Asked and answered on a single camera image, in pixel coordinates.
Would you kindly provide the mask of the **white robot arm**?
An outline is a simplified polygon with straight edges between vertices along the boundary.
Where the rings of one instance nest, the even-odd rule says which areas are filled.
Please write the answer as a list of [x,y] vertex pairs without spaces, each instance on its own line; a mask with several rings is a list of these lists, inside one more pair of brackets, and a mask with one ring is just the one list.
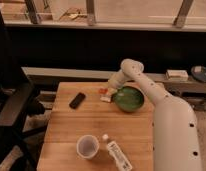
[[119,89],[134,81],[154,105],[153,171],[203,171],[197,119],[191,105],[170,94],[143,73],[144,65],[124,59],[108,80],[108,87]]

